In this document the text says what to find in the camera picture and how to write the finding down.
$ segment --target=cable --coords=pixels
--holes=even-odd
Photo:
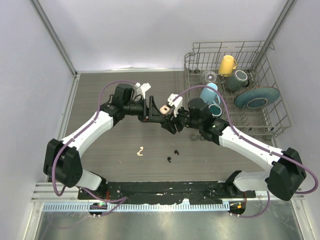
[[[93,118],[93,120],[87,125],[85,126],[83,129],[81,129],[81,131],[79,131],[76,135],[74,135],[73,138],[71,138],[67,143],[65,143],[62,148],[58,151],[57,155],[55,156],[54,160],[53,160],[53,164],[52,164],[52,173],[51,173],[51,177],[52,177],[52,186],[53,186],[53,190],[54,190],[54,193],[60,197],[62,196],[62,194],[64,193],[65,189],[66,189],[66,186],[63,186],[62,188],[62,191],[61,192],[58,192],[58,189],[57,189],[57,184],[56,184],[56,167],[57,167],[57,163],[58,163],[58,160],[61,156],[61,154],[64,152],[64,150],[67,148],[67,146],[76,140],[77,137],[79,137],[85,130],[87,130],[98,118],[99,116],[99,112],[100,112],[100,105],[101,105],[101,100],[102,100],[102,95],[105,91],[105,89],[107,87],[109,87],[110,85],[112,84],[116,84],[116,83],[131,83],[131,84],[136,84],[136,82],[133,82],[133,81],[127,81],[127,80],[119,80],[119,81],[113,81],[109,84],[107,84],[106,86],[103,87],[103,89],[101,90],[100,92],[100,95],[99,95],[99,100],[98,100],[98,107],[97,107],[97,111],[96,111],[96,114]]]
[[[189,92],[190,90],[192,89],[196,89],[196,88],[207,88],[207,89],[211,89],[212,91],[214,91],[220,98],[221,98],[221,101],[223,102],[223,105],[224,105],[224,108],[225,108],[225,113],[226,113],[226,117],[228,119],[228,122],[229,122],[229,125],[232,129],[232,131],[242,140],[244,140],[245,142],[251,144],[252,146],[260,149],[260,150],[263,150],[271,155],[276,155],[277,157],[279,158],[282,158],[282,159],[285,159],[295,165],[297,165],[298,167],[304,169],[305,171],[307,171],[314,179],[314,187],[311,188],[310,190],[308,191],[296,191],[295,193],[296,194],[310,194],[310,193],[313,193],[315,190],[317,190],[318,186],[319,186],[319,180],[317,178],[317,176],[306,166],[302,165],[301,163],[287,157],[287,156],[284,156],[284,155],[281,155],[277,152],[274,152],[274,151],[269,151],[267,148],[263,147],[263,146],[260,146],[259,144],[253,142],[253,141],[250,141],[249,139],[245,138],[244,136],[240,135],[237,130],[235,129],[235,126],[232,124],[231,122],[231,118],[230,118],[230,114],[229,114],[229,111],[228,111],[228,107],[227,107],[227,104],[226,104],[226,101],[224,100],[224,98],[222,97],[221,93],[218,92],[217,90],[215,90],[214,88],[210,87],[210,86],[207,86],[207,85],[197,85],[197,86],[192,86],[192,87],[189,87],[188,89],[184,90],[183,92],[179,93],[178,96],[173,99],[173,102],[178,99],[179,97],[181,97],[183,94],[185,94],[186,92]]]
[[[106,101],[106,103],[109,103],[111,100],[111,97],[113,97],[113,96],[114,96],[114,94],[110,94],[109,99],[108,99],[108,101]]]
[[[253,219],[253,218],[261,216],[262,214],[264,214],[268,210],[268,208],[270,206],[270,193],[267,191],[266,194],[268,195],[268,201],[266,202],[266,206],[262,210],[262,212],[260,212],[260,213],[258,213],[256,215],[252,215],[252,216],[242,216],[242,215],[237,215],[235,213],[232,213],[232,215],[236,216],[236,217],[239,217],[239,218],[243,218],[243,219]]]
[[[139,94],[139,95],[135,96],[133,100],[136,100],[137,97],[140,97],[139,101],[142,99],[142,95]]]
[[[98,197],[98,196],[95,196],[89,189],[87,189],[87,188],[82,188],[82,190],[84,190],[85,192],[87,192],[91,197],[93,197],[93,198],[95,198],[95,199],[97,199],[97,200],[99,200],[99,201],[101,201],[101,202],[105,202],[105,203],[117,203],[117,202],[119,202],[119,201],[123,201],[123,200],[126,200],[127,199],[127,197],[126,196],[124,196],[124,197],[122,197],[122,198],[119,198],[119,199],[117,199],[117,200],[105,200],[105,199],[102,199],[102,198],[100,198],[100,197]]]
[[[247,204],[247,201],[248,201],[248,199],[247,199],[247,193],[246,193],[246,192],[243,192],[243,195],[244,195],[244,205],[246,205],[246,204]]]

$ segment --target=wire dish rack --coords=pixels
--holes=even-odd
[[[234,105],[236,96],[248,89],[257,87],[278,88],[275,75],[271,69],[266,49],[275,50],[272,42],[266,41],[225,41],[225,42],[195,42],[192,50],[184,56],[184,70],[187,88],[200,85],[202,72],[212,70],[218,74],[220,62],[224,55],[231,55],[237,62],[237,70],[243,70],[248,75],[249,86],[239,91],[228,90],[224,77],[218,75],[215,84],[218,91],[226,101],[232,123],[242,132],[252,137],[262,137],[270,140],[277,137],[291,126],[286,107],[280,96],[274,103],[256,109],[240,109]],[[202,88],[192,89],[187,93],[187,101],[198,98]],[[226,110],[220,104],[223,114],[221,118],[227,119]],[[201,139],[199,131],[191,130],[191,139]]]

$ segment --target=yellow mug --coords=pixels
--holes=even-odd
[[[237,68],[237,62],[231,55],[225,55],[221,61],[218,73],[224,77],[231,76],[232,71]]]

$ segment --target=metal table surface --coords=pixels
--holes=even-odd
[[[247,203],[246,215],[260,212],[265,200]],[[85,212],[43,212],[36,240],[300,240],[303,239],[291,202],[272,200],[268,211],[253,219],[229,216],[227,212],[112,213],[88,218]]]

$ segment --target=blue cup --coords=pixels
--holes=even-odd
[[[215,85],[214,83],[208,83],[207,86],[215,90],[218,90],[217,85]],[[219,105],[221,103],[220,97],[213,90],[206,87],[202,90],[200,94],[200,98],[208,105],[211,105],[211,104]]]

